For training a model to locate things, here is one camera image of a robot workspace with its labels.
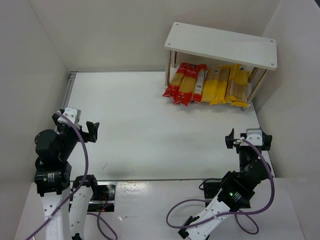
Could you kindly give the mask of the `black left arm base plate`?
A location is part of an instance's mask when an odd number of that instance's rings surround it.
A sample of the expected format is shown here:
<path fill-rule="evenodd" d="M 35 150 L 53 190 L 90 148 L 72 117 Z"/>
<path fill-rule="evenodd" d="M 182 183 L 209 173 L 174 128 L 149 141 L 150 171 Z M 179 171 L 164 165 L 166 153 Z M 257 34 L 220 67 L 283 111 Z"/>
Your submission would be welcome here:
<path fill-rule="evenodd" d="M 114 212 L 116 196 L 116 182 L 98 181 L 89 201 L 87 211 L 89 213 L 98 213 L 101 209 L 103 212 Z"/>

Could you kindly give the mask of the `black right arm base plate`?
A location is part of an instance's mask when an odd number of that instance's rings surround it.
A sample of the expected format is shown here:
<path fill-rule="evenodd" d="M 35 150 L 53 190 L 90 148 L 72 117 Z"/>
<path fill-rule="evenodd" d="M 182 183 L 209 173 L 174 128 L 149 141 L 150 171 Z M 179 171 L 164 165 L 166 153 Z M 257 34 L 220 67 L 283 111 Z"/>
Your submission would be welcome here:
<path fill-rule="evenodd" d="M 208 178 L 205 179 L 198 188 L 204 193 L 205 206 L 207 207 L 220 190 L 221 179 Z"/>

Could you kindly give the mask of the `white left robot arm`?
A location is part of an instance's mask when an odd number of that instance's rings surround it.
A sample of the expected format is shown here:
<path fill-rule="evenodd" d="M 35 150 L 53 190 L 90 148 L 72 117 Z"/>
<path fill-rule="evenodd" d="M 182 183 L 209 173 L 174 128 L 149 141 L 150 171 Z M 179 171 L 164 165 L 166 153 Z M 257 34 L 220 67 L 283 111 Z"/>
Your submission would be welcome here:
<path fill-rule="evenodd" d="M 34 182 L 40 195 L 47 240 L 83 240 L 88 206 L 97 188 L 94 175 L 88 173 L 89 156 L 84 151 L 84 174 L 70 180 L 72 166 L 68 162 L 77 143 L 95 143 L 99 123 L 86 122 L 88 131 L 79 124 L 81 111 L 60 109 L 52 116 L 56 129 L 46 129 L 34 139 L 36 173 Z"/>

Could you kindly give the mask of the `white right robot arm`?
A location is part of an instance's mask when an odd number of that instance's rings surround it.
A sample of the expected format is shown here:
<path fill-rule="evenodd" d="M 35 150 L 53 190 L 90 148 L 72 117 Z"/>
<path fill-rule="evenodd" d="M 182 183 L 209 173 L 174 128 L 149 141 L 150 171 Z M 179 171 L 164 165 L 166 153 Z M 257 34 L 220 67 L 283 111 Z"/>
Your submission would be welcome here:
<path fill-rule="evenodd" d="M 254 189 L 264 180 L 273 180 L 271 167 L 262 156 L 271 147 L 272 136 L 261 128 L 248 128 L 234 137 L 225 137 L 226 147 L 235 148 L 239 156 L 239 171 L 229 171 L 219 184 L 217 195 L 195 217 L 190 216 L 178 234 L 185 240 L 207 240 L 211 232 L 231 215 L 250 205 Z"/>

